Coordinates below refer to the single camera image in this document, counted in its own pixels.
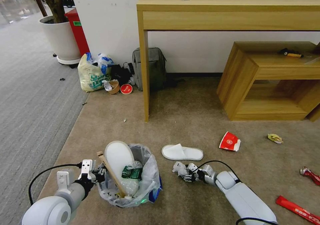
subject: gray carpet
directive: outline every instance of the gray carpet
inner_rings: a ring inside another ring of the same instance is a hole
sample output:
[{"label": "gray carpet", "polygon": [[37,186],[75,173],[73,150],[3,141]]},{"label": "gray carpet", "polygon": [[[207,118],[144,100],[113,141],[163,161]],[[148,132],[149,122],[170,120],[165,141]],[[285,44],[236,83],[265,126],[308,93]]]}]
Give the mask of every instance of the gray carpet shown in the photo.
[{"label": "gray carpet", "polygon": [[[0,218],[5,225],[20,223],[29,207],[31,179],[53,166],[87,98],[78,70],[52,57],[40,17],[0,29]],[[48,175],[34,184],[34,199]]]}]

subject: beige carpet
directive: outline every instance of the beige carpet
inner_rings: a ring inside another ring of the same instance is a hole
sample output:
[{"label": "beige carpet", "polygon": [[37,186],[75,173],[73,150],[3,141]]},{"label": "beige carpet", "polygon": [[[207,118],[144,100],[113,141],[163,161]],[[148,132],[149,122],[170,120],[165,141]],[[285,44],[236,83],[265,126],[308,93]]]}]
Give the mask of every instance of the beige carpet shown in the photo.
[{"label": "beige carpet", "polygon": [[[320,215],[320,187],[299,175],[302,166],[320,173],[320,121],[231,122],[216,95],[217,84],[216,78],[187,78],[177,88],[153,93],[148,123],[143,120],[142,92],[134,90],[127,96],[104,90],[91,93],[56,164],[97,159],[96,152],[114,140],[142,143],[157,159],[163,191],[155,204],[121,209],[101,199],[95,187],[71,224],[235,224],[239,217],[217,187],[185,183],[171,172],[174,161],[165,159],[161,148],[177,143],[204,151],[197,164],[211,159],[228,163],[274,211],[279,224],[310,224],[276,205],[279,195]],[[226,131],[241,139],[239,152],[218,148]],[[284,144],[269,141],[267,133],[280,135]],[[219,164],[212,167],[226,169]],[[41,198],[55,193],[55,172]]]}]

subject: baseboard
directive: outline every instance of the baseboard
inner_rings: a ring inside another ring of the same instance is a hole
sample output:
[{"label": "baseboard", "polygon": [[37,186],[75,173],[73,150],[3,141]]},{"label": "baseboard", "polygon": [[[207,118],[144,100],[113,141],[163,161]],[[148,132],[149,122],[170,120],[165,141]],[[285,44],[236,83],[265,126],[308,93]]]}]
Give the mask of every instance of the baseboard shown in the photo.
[{"label": "baseboard", "polygon": [[221,77],[222,73],[167,73],[170,77]]}]

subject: potted plant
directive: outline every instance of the potted plant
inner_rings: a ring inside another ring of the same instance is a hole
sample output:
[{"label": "potted plant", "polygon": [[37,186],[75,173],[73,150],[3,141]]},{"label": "potted plant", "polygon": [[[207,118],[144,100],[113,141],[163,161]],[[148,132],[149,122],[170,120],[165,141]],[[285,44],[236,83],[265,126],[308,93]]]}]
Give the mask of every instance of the potted plant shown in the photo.
[{"label": "potted plant", "polygon": [[70,23],[65,16],[63,0],[45,0],[52,16],[39,20],[59,63],[79,63],[81,55],[71,30]]}]

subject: gray backpack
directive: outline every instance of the gray backpack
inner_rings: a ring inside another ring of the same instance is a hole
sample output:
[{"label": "gray backpack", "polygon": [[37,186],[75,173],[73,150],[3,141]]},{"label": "gray backpack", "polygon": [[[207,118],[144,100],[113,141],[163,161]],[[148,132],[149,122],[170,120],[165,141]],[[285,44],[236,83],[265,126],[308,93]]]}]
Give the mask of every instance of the gray backpack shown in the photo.
[{"label": "gray backpack", "polygon": [[[133,51],[132,62],[134,82],[138,86],[138,89],[142,91],[140,48]],[[150,90],[164,88],[166,82],[166,58],[160,48],[157,47],[149,48],[149,78]]]}]

